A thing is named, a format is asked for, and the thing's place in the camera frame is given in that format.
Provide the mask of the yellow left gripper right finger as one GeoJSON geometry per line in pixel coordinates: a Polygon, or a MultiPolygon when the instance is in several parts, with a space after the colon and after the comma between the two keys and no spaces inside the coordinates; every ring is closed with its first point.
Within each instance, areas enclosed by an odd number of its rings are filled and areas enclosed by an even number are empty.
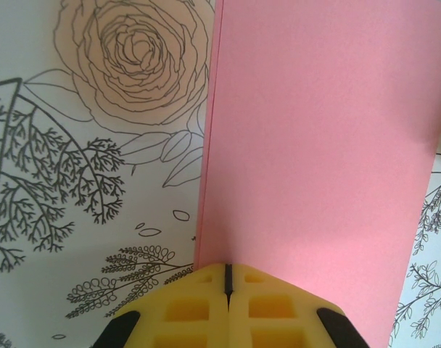
{"type": "Polygon", "coordinates": [[[245,265],[225,265],[226,348],[369,348],[337,305],[245,265]]]}

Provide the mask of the floral patterned table cover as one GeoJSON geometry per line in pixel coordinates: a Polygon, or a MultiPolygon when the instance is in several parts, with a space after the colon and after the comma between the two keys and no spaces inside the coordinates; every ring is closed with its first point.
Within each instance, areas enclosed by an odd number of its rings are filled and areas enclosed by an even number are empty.
{"type": "Polygon", "coordinates": [[[197,267],[216,0],[0,0],[0,346],[197,267]]]}

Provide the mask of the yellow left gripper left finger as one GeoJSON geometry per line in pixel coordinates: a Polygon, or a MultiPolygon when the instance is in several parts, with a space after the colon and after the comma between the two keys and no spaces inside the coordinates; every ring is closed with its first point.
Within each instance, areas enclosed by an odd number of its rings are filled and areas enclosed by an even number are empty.
{"type": "Polygon", "coordinates": [[[229,276],[211,265],[129,302],[93,348],[227,348],[229,276]]]}

